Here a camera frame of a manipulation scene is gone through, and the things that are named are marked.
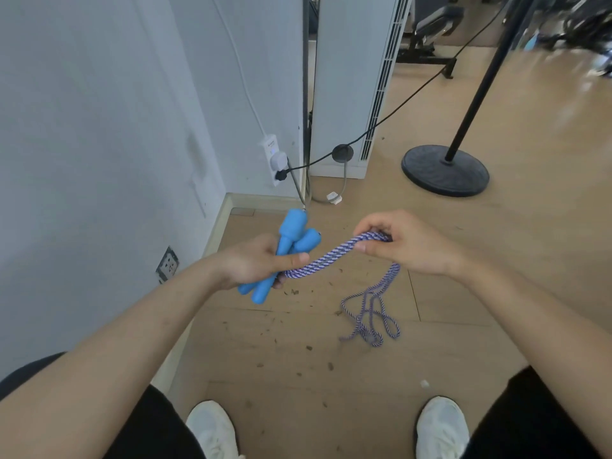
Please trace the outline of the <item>person's left hand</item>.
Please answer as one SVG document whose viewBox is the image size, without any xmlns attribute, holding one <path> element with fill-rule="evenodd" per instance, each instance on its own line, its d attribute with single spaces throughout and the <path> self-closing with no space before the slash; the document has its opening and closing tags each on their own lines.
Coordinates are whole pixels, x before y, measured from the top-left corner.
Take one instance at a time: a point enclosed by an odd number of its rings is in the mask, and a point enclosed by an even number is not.
<svg viewBox="0 0 612 459">
<path fill-rule="evenodd" d="M 278 235 L 265 233 L 214 254 L 212 263 L 220 289 L 235 288 L 271 276 L 278 241 Z"/>
</svg>

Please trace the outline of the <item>person's right hand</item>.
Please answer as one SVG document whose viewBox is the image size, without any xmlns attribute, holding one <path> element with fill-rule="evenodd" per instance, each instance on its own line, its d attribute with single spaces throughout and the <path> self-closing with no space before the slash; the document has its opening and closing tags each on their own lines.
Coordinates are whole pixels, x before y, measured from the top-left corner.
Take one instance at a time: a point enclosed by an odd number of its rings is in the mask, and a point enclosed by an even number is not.
<svg viewBox="0 0 612 459">
<path fill-rule="evenodd" d="M 461 277 L 465 249 L 417 216 L 405 210 L 370 214 L 357 224 L 353 235 L 374 231 L 392 238 L 399 256 L 393 262 L 418 273 Z"/>
</svg>

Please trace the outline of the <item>blue skipping rope handle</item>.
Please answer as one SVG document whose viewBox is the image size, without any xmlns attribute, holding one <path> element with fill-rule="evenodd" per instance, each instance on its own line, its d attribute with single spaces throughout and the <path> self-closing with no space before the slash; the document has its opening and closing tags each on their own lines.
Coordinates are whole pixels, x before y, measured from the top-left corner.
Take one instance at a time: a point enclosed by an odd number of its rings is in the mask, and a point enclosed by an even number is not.
<svg viewBox="0 0 612 459">
<path fill-rule="evenodd" d="M 302 238 L 308 222 L 308 215 L 304 209 L 291 209 L 279 227 L 279 241 L 276 248 L 277 256 L 289 253 L 293 244 Z M 254 283 L 238 285 L 238 292 L 242 295 L 250 294 L 251 300 L 256 305 L 262 305 L 273 286 L 279 273 L 274 272 L 264 280 Z"/>
<path fill-rule="evenodd" d="M 281 236 L 279 247 L 283 247 L 280 250 L 284 254 L 298 254 L 298 253 L 310 253 L 312 249 L 318 246 L 321 242 L 321 234 L 315 229 L 307 229 L 303 234 L 302 238 L 288 243 L 288 238 Z M 274 273 L 269 278 L 266 278 L 258 282 L 251 294 L 251 300 L 256 305 L 261 305 L 265 302 L 270 289 L 278 276 L 278 272 Z"/>
</svg>

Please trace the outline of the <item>person's left forearm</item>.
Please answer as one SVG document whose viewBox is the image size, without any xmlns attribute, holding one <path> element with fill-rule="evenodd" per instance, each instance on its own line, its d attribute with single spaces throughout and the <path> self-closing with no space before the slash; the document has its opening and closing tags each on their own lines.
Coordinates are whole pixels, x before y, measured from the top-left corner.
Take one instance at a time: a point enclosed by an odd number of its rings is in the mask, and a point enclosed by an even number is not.
<svg viewBox="0 0 612 459">
<path fill-rule="evenodd" d="M 0 401 L 0 459 L 102 459 L 226 278 L 218 254 L 198 261 Z"/>
</svg>

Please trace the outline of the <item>black stand with round base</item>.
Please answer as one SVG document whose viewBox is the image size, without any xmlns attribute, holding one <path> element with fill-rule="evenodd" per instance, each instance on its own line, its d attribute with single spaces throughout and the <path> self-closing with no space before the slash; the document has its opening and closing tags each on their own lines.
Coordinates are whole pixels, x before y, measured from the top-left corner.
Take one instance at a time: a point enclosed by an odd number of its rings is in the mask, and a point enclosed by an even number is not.
<svg viewBox="0 0 612 459">
<path fill-rule="evenodd" d="M 401 162 L 402 171 L 417 186 L 452 198 L 476 196 L 488 186 L 490 175 L 485 165 L 476 157 L 462 151 L 460 146 L 533 3 L 534 0 L 515 0 L 514 13 L 506 22 L 499 46 L 450 146 L 421 145 L 408 150 L 404 155 Z"/>
</svg>

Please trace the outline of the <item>white power strip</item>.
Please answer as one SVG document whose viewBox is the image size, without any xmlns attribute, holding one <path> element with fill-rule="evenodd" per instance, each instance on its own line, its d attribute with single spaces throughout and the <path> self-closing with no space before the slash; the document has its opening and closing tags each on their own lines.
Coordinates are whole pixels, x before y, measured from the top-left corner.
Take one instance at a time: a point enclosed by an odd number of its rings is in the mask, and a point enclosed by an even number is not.
<svg viewBox="0 0 612 459">
<path fill-rule="evenodd" d="M 270 162 L 269 162 L 271 154 L 273 154 L 276 151 L 281 151 L 279 148 L 277 137 L 275 135 L 265 135 L 263 140 L 260 142 L 259 146 L 264 150 L 264 155 L 266 158 L 266 169 L 270 174 L 272 185 L 274 187 L 277 187 L 279 184 L 281 184 L 281 182 L 277 182 L 274 180 L 275 173 L 271 170 Z"/>
</svg>

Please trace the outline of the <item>white left shoe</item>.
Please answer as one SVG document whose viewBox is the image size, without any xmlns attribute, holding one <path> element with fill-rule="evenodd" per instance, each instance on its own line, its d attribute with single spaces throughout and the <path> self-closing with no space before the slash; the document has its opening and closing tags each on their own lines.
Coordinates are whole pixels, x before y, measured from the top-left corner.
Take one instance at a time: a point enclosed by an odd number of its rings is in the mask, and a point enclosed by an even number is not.
<svg viewBox="0 0 612 459">
<path fill-rule="evenodd" d="M 186 425 L 206 459 L 245 459 L 239 453 L 234 425 L 216 401 L 203 401 L 189 413 Z"/>
</svg>

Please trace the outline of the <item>white shoe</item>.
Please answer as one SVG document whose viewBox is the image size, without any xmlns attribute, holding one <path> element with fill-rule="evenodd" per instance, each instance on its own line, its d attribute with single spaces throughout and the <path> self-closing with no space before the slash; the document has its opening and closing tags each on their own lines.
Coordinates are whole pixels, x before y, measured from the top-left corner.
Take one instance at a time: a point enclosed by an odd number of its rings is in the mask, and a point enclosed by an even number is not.
<svg viewBox="0 0 612 459">
<path fill-rule="evenodd" d="M 186 425 L 206 459 L 245 459 L 239 453 L 234 425 L 216 401 L 203 401 L 189 413 Z"/>
<path fill-rule="evenodd" d="M 448 397 L 428 400 L 414 427 L 415 459 L 461 459 L 470 431 L 460 407 Z"/>
</svg>

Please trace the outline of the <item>white standing air conditioner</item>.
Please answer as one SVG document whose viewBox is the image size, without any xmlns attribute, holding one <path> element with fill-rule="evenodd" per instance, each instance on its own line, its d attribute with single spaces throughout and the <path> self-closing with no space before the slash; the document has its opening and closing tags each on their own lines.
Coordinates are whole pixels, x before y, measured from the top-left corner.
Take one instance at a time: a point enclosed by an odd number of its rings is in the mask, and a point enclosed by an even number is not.
<svg viewBox="0 0 612 459">
<path fill-rule="evenodd" d="M 310 175 L 343 177 L 331 156 L 353 149 L 346 175 L 364 179 L 414 0 L 319 0 Z"/>
</svg>

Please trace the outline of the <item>white right shoe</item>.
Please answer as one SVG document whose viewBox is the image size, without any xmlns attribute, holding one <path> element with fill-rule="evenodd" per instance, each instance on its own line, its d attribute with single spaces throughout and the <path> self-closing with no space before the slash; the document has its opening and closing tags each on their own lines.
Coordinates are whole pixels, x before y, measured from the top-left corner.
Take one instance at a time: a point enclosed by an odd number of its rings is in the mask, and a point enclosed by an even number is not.
<svg viewBox="0 0 612 459">
<path fill-rule="evenodd" d="M 415 459 L 461 459 L 470 431 L 460 407 L 448 397 L 428 400 L 414 427 Z"/>
</svg>

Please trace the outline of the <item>black trousers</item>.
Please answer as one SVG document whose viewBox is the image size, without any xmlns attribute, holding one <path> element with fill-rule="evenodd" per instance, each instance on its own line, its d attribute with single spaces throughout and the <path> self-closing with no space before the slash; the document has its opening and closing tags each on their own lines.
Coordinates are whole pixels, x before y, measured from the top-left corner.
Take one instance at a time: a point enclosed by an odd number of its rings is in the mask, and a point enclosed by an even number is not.
<svg viewBox="0 0 612 459">
<path fill-rule="evenodd" d="M 104 459 L 212 459 L 171 402 L 149 386 Z M 509 379 L 460 459 L 602 459 L 537 371 Z"/>
</svg>

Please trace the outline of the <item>black weight bench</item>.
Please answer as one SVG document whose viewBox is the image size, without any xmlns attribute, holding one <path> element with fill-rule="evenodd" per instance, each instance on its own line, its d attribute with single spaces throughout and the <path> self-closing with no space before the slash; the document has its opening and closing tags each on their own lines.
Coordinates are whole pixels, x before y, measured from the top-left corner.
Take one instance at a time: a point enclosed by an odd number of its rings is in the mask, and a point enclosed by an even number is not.
<svg viewBox="0 0 612 459">
<path fill-rule="evenodd" d="M 465 9 L 462 6 L 449 4 L 419 21 L 411 33 L 404 33 L 403 39 L 409 40 L 407 46 L 400 46 L 395 59 L 396 63 L 416 65 L 441 65 L 442 76 L 453 79 L 456 65 L 455 57 L 441 57 L 434 52 L 433 42 L 436 38 L 447 37 L 463 21 Z"/>
</svg>

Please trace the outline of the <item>dark exercise equipment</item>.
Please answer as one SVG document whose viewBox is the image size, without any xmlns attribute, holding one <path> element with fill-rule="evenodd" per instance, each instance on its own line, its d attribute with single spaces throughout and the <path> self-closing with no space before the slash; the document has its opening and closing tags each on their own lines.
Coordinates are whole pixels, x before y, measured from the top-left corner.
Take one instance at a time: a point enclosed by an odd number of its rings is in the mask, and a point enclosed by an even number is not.
<svg viewBox="0 0 612 459">
<path fill-rule="evenodd" d="M 590 74 L 612 79 L 612 0 L 537 0 L 541 22 L 523 47 L 586 50 L 603 58 Z"/>
</svg>

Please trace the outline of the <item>grey wall socket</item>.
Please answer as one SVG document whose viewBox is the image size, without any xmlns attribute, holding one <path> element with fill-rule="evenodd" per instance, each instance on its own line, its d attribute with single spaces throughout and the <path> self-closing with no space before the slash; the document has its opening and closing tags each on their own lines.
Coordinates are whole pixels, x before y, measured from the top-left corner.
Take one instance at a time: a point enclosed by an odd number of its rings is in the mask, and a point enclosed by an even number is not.
<svg viewBox="0 0 612 459">
<path fill-rule="evenodd" d="M 155 271 L 159 284 L 163 284 L 172 278 L 178 271 L 179 265 L 178 256 L 172 247 L 168 246 Z"/>
</svg>

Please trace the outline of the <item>dark metal vertical post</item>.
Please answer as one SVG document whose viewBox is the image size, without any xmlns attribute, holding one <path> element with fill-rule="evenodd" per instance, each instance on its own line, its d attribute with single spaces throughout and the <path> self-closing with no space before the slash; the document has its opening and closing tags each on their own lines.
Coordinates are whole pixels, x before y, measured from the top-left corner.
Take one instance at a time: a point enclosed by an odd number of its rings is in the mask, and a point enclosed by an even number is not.
<svg viewBox="0 0 612 459">
<path fill-rule="evenodd" d="M 310 1 L 302 0 L 302 69 L 303 69 L 303 156 L 302 164 L 310 163 L 311 119 L 309 109 Z"/>
</svg>

